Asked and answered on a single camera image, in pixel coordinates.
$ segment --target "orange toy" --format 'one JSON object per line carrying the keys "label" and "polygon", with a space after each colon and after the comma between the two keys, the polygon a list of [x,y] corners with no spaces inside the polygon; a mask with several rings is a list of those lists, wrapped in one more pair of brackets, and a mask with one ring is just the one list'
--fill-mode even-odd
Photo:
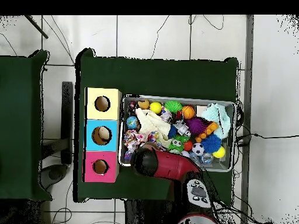
{"label": "orange toy", "polygon": [[195,111],[192,106],[184,106],[182,108],[182,113],[184,115],[184,118],[189,120],[194,116]]}
{"label": "orange toy", "polygon": [[206,130],[199,134],[197,137],[195,137],[196,142],[201,142],[202,139],[206,138],[208,135],[211,135],[213,131],[215,131],[218,128],[218,125],[215,122],[212,122]]}

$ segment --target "green spiky ball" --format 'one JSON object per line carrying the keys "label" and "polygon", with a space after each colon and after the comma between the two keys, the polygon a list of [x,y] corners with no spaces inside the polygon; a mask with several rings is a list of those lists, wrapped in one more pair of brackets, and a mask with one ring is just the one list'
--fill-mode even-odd
{"label": "green spiky ball", "polygon": [[181,111],[183,108],[182,104],[180,104],[176,100],[169,100],[164,105],[171,113],[176,113],[177,111]]}

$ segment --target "red ball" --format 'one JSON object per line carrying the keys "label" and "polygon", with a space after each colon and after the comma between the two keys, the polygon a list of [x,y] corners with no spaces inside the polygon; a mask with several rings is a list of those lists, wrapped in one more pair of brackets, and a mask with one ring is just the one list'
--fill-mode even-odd
{"label": "red ball", "polygon": [[188,140],[187,142],[184,143],[184,151],[190,151],[192,149],[193,143]]}

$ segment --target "green table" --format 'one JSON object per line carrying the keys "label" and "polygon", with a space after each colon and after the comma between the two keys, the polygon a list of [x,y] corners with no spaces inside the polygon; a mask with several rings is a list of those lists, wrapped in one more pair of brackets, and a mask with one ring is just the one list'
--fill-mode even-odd
{"label": "green table", "polygon": [[39,184],[41,69],[47,51],[0,56],[0,198],[51,200]]}
{"label": "green table", "polygon": [[[82,182],[84,142],[84,89],[115,88],[125,94],[181,97],[235,102],[238,61],[166,61],[151,59],[98,58],[84,49],[76,59],[74,200],[83,198],[128,198],[166,200],[171,182],[144,177],[130,167],[121,167],[115,183]],[[204,172],[219,193],[231,203],[232,171]]]}

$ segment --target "white controller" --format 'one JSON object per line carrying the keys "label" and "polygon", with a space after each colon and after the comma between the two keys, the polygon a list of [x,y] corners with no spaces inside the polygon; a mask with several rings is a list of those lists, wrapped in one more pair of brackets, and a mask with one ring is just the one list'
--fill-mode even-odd
{"label": "white controller", "polygon": [[188,200],[202,208],[211,208],[207,189],[200,180],[190,180],[187,183]]}

